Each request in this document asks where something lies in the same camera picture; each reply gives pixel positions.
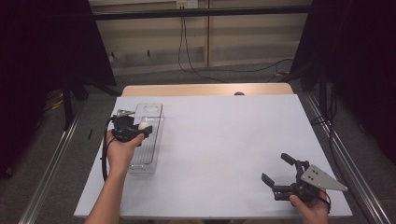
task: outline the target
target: clear plastic container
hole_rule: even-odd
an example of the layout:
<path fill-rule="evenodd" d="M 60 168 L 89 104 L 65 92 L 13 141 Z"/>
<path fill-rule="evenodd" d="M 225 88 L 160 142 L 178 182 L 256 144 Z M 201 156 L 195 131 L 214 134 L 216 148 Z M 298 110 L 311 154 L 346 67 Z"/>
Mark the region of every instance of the clear plastic container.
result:
<path fill-rule="evenodd" d="M 139 104 L 134 114 L 134 124 L 147 122 L 152 125 L 152 133 L 144 139 L 142 146 L 134 150 L 129 166 L 130 174 L 154 174 L 163 133 L 163 105 Z"/>

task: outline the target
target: white tabletop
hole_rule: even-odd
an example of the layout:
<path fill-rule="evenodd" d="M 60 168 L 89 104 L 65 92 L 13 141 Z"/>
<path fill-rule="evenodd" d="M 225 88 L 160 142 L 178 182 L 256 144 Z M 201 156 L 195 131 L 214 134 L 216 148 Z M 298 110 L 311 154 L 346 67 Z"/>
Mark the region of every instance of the white tabletop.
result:
<path fill-rule="evenodd" d="M 163 104 L 157 171 L 127 176 L 122 217 L 298 217 L 290 202 L 274 200 L 262 173 L 277 185 L 295 182 L 295 167 L 280 159 L 285 152 L 334 176 L 297 95 L 121 97 L 112 114 L 143 103 Z M 100 157 L 101 148 L 77 217 L 90 213 L 104 184 Z M 331 217 L 352 216 L 342 192 L 328 193 Z"/>

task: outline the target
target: wall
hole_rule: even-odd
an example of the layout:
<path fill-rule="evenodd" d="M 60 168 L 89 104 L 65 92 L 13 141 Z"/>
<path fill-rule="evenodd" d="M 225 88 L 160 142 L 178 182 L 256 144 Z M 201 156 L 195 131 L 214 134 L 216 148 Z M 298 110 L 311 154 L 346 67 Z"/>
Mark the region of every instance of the wall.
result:
<path fill-rule="evenodd" d="M 311 0 L 200 0 L 199 8 L 305 6 Z M 93 12 L 176 8 L 176 1 L 91 0 Z M 193 67 L 273 63 L 293 58 L 306 14 L 186 18 Z M 179 69 L 189 61 L 185 42 L 179 54 L 181 18 L 98 21 L 115 75 Z"/>

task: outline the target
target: gray floor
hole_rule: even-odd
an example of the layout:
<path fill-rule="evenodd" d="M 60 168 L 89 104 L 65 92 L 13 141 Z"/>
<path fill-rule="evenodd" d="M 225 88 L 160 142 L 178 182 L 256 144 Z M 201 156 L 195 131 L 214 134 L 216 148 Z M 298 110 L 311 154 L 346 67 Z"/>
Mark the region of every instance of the gray floor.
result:
<path fill-rule="evenodd" d="M 253 70 L 264 66 L 262 64 L 252 64 L 227 66 L 222 67 L 222 69 Z M 280 64 L 278 71 L 287 71 L 289 67 L 290 62 Z M 274 68 L 254 73 L 200 72 L 201 76 L 214 77 L 230 83 L 267 82 L 273 77 L 273 74 Z M 127 85 L 218 83 L 216 80 L 202 78 L 194 73 L 182 71 L 119 76 L 117 77 L 117 82 L 119 84 L 118 90 L 122 90 Z M 305 92 L 302 92 L 299 81 L 292 81 L 290 85 L 299 95 L 307 116 L 310 119 L 315 118 L 316 115 L 306 99 Z M 99 148 L 103 125 L 110 115 L 116 100 L 115 97 L 103 94 L 94 88 L 87 87 L 87 89 L 91 93 L 88 101 L 82 103 L 74 100 L 75 112 L 78 111 L 78 108 L 82 108 L 81 118 L 73 138 L 63 155 L 56 176 L 51 182 L 47 197 L 40 204 L 41 209 L 37 214 L 36 223 L 82 223 L 83 221 L 80 218 L 73 217 L 73 213 Z M 318 96 L 318 88 L 315 88 L 310 93 Z M 382 154 L 374 138 L 370 134 L 361 131 L 359 121 L 343 104 L 342 99 L 338 101 L 338 113 L 333 125 L 354 162 L 359 167 L 361 174 L 385 208 L 390 220 L 396 221 L 395 165 Z M 21 219 L 23 211 L 35 193 L 35 189 L 62 137 L 63 127 L 64 111 L 62 107 L 46 112 L 30 141 L 30 146 L 13 167 L 12 178 L 0 180 L 0 223 L 18 223 Z M 368 223 L 363 213 L 366 214 L 370 223 L 375 223 L 357 189 L 346 174 L 345 168 L 341 165 L 341 171 L 337 170 L 329 149 L 326 133 L 323 132 L 320 125 L 314 125 L 313 129 L 334 172 L 337 175 L 340 172 L 345 174 L 345 181 L 350 187 L 350 191 L 345 193 L 345 195 L 352 209 L 353 217 L 332 220 L 331 223 Z M 300 223 L 300 220 L 287 220 L 286 222 Z"/>

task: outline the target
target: forearm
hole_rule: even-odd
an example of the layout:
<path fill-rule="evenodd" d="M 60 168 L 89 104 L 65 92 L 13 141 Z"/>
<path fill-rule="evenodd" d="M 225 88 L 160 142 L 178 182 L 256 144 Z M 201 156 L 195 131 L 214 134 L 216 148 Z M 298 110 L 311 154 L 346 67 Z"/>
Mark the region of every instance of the forearm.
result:
<path fill-rule="evenodd" d="M 120 202 L 126 171 L 114 171 L 108 174 L 99 197 L 85 223 L 118 223 Z"/>

